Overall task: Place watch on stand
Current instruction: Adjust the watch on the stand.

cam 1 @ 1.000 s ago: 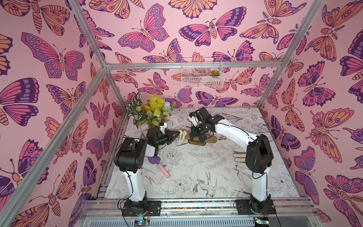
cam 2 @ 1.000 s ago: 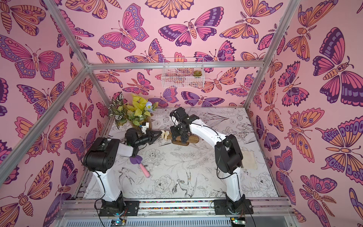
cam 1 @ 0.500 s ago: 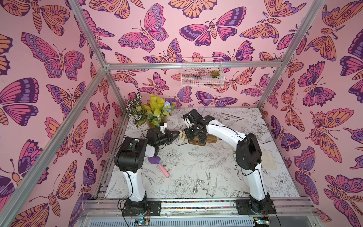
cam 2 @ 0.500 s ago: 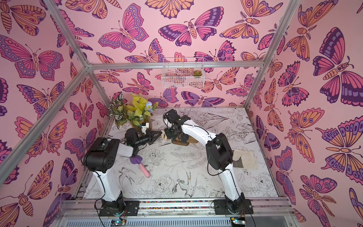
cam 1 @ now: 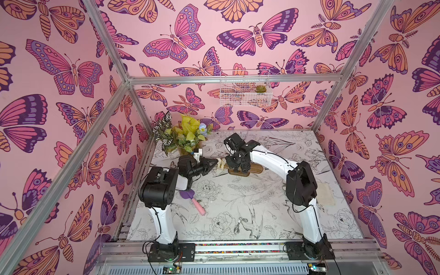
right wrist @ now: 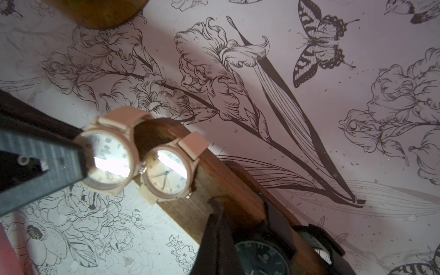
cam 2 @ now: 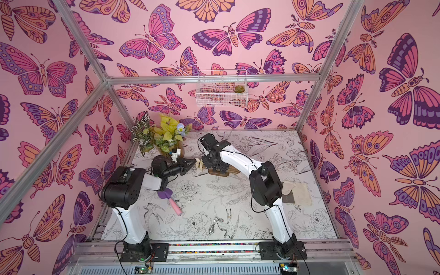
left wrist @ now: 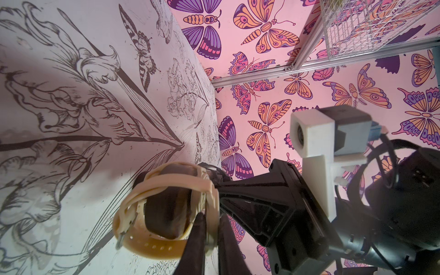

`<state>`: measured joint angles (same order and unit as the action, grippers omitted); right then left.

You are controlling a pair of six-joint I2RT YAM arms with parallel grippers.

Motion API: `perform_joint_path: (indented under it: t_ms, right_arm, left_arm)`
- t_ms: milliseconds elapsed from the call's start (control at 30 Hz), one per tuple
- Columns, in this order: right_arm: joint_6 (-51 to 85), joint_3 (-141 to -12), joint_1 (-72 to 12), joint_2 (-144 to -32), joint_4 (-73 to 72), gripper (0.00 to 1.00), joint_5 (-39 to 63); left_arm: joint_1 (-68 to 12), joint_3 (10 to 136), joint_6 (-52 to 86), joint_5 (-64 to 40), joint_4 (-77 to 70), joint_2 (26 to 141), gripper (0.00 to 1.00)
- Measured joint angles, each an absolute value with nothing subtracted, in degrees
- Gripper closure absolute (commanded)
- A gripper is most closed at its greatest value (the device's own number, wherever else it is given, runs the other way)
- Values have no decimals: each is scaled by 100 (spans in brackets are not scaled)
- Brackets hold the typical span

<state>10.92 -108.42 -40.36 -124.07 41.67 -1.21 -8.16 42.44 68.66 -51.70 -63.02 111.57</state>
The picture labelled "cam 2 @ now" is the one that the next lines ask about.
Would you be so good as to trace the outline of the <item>beige watch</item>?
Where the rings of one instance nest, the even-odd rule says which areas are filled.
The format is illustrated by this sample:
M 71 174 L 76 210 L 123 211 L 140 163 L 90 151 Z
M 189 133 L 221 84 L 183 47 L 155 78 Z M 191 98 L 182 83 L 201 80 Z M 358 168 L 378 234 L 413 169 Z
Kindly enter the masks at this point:
M 196 167 L 196 169 L 201 170 L 201 171 L 204 169 L 204 163 L 203 163 L 202 159 L 199 159 L 199 158 L 195 159 L 195 167 Z

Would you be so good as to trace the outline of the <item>silver metal keychain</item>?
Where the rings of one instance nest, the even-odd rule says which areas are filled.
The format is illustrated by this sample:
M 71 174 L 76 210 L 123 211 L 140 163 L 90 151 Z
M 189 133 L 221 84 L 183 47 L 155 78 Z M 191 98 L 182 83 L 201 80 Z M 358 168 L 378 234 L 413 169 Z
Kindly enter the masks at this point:
M 212 235 L 215 232 L 215 226 L 218 223 L 220 219 L 218 217 L 215 217 L 213 219 L 213 223 L 210 225 L 209 229 L 208 229 L 208 234 Z

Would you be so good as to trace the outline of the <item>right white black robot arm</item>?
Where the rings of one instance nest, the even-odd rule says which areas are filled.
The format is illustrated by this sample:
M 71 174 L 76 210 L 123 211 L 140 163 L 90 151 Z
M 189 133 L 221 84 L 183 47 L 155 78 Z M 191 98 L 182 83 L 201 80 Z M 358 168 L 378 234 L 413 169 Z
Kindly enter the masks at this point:
M 306 260 L 308 256 L 304 243 L 297 240 L 288 226 L 282 200 L 283 183 L 273 163 L 254 160 L 239 152 L 228 141 L 217 141 L 210 133 L 199 138 L 197 144 L 206 168 L 221 170 L 229 165 L 247 176 L 252 196 L 250 205 L 257 202 L 265 207 L 263 210 L 252 211 L 267 216 L 272 227 L 274 249 L 279 258 Z

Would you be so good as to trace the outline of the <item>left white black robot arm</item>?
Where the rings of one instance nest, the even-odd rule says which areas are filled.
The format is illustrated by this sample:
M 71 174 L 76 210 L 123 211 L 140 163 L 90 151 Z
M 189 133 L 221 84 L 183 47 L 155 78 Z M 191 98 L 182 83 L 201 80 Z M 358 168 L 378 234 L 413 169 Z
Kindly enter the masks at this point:
M 167 188 L 169 177 L 184 175 L 196 164 L 195 159 L 180 158 L 169 160 L 163 155 L 156 156 L 151 164 L 151 172 L 144 168 L 118 167 L 102 190 L 103 202 L 113 210 L 126 236 L 122 239 L 122 259 L 145 262 L 153 258 L 147 229 L 141 223 L 136 202 L 142 188 L 157 191 L 159 198 L 167 199 L 175 214 L 182 215 L 182 209 L 172 199 L 173 192 Z

